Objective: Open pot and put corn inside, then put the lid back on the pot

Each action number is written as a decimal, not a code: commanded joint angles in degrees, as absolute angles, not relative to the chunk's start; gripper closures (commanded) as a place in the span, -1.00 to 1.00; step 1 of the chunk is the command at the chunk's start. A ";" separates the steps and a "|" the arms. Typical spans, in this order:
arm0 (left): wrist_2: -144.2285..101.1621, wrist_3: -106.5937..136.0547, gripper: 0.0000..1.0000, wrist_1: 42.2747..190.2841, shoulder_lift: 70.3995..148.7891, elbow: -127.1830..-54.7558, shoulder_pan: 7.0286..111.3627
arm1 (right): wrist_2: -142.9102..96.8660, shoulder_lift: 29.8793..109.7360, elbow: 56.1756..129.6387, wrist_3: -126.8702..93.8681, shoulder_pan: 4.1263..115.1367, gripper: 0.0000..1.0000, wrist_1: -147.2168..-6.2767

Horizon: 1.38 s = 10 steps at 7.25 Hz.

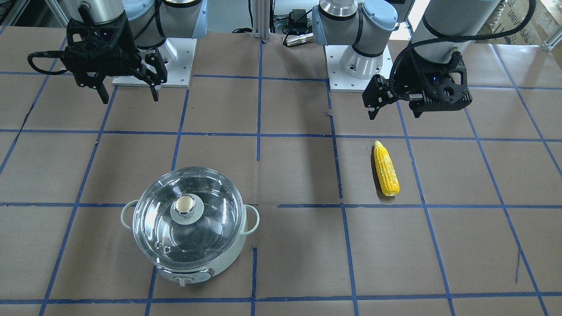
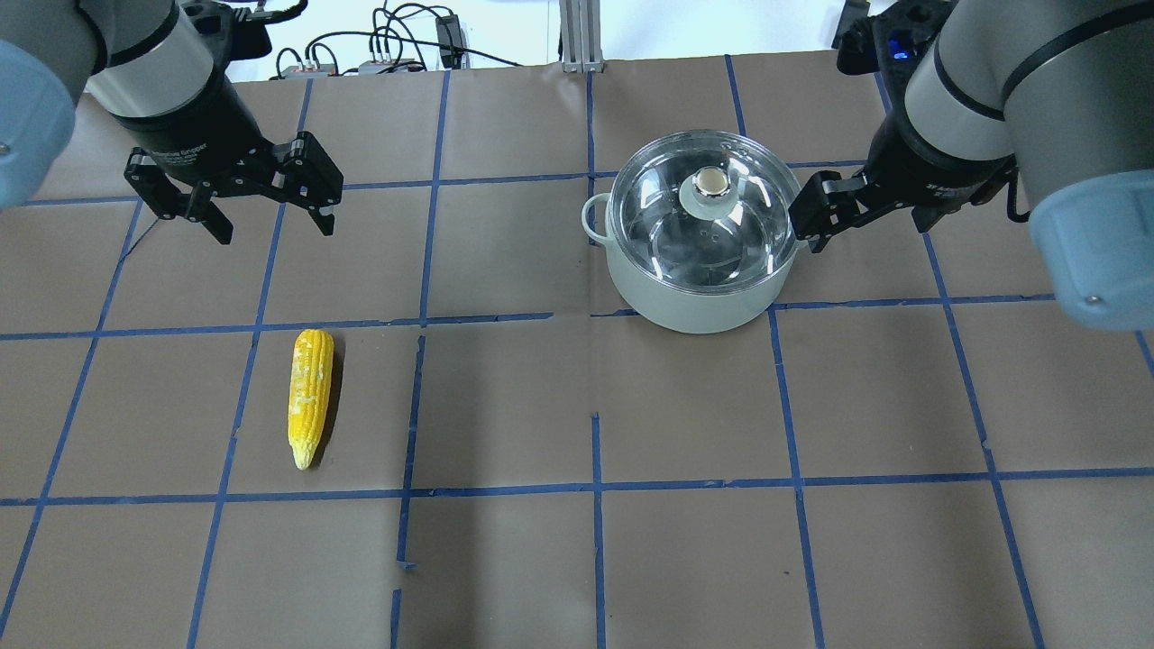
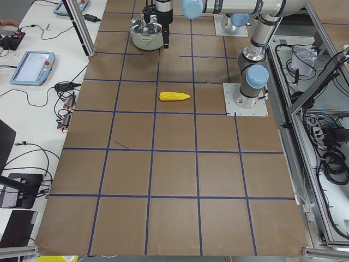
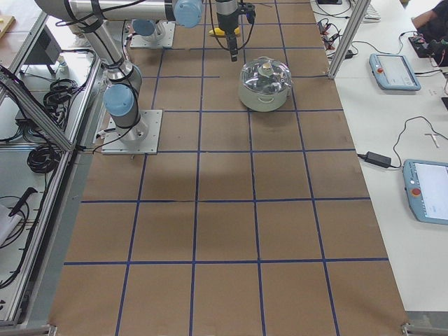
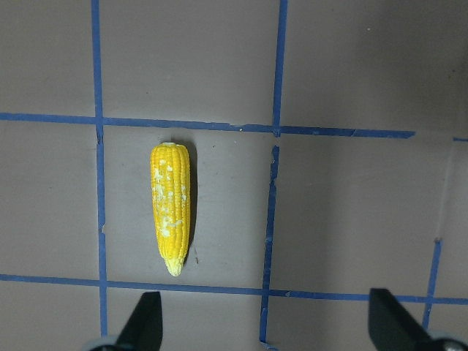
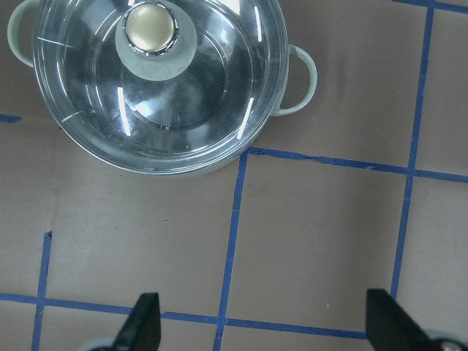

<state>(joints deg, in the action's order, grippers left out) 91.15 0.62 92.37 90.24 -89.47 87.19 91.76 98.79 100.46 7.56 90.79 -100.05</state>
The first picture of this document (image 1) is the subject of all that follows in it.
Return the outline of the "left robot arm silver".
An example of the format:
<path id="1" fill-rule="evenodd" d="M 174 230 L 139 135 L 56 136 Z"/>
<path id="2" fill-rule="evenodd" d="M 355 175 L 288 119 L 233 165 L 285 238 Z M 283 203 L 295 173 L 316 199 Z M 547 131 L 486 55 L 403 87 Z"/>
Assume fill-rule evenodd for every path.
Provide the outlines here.
<path id="1" fill-rule="evenodd" d="M 416 118 L 425 112 L 460 111 L 472 102 L 462 52 L 472 41 L 495 0 L 432 0 L 407 47 L 388 76 L 379 74 L 383 52 L 409 1 L 321 0 L 312 8 L 316 44 L 343 45 L 340 65 L 357 79 L 369 80 L 362 98 L 375 119 L 399 100 Z"/>

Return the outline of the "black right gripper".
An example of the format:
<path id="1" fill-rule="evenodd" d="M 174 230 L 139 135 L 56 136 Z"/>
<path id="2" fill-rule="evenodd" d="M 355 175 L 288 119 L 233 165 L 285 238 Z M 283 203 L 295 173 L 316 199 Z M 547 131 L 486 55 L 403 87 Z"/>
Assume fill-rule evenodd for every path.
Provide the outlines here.
<path id="1" fill-rule="evenodd" d="M 159 101 L 161 84 L 167 82 L 167 69 L 158 48 L 146 51 L 141 60 L 125 11 L 102 22 L 93 11 L 78 11 L 67 26 L 68 46 L 62 63 L 80 87 L 90 87 L 103 104 L 110 97 L 105 77 L 134 76 L 148 84 L 154 101 Z"/>

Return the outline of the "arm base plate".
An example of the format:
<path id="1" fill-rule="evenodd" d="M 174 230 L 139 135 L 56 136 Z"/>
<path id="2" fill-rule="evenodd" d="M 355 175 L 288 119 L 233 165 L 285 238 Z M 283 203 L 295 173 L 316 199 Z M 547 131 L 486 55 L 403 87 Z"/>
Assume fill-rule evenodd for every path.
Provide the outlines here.
<path id="1" fill-rule="evenodd" d="M 325 46 L 330 90 L 333 92 L 363 92 L 374 75 L 389 78 L 392 59 L 388 47 L 377 57 L 364 57 L 351 46 Z"/>
<path id="2" fill-rule="evenodd" d="M 167 69 L 167 82 L 161 87 L 188 88 L 195 56 L 197 39 L 168 38 L 159 47 Z"/>

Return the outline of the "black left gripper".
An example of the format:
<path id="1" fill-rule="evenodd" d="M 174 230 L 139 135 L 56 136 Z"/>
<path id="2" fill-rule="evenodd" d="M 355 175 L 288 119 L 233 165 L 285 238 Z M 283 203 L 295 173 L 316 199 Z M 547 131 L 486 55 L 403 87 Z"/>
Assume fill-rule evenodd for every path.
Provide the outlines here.
<path id="1" fill-rule="evenodd" d="M 389 80 L 381 75 L 374 75 L 363 92 L 370 120 L 397 100 L 409 102 L 414 118 L 435 108 L 465 108 L 472 103 L 466 66 L 457 50 L 444 63 L 428 61 L 414 49 L 403 50 L 393 67 L 393 93 Z"/>

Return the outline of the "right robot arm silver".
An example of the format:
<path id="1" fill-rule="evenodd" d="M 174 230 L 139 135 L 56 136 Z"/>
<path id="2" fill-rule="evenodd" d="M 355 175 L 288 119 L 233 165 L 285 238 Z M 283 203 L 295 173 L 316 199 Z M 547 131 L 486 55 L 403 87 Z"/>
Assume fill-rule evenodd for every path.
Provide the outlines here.
<path id="1" fill-rule="evenodd" d="M 107 104 L 107 77 L 132 77 L 158 89 L 184 70 L 172 39 L 201 39 L 208 32 L 205 0 L 67 0 L 68 46 L 60 56 L 76 84 L 97 91 Z"/>

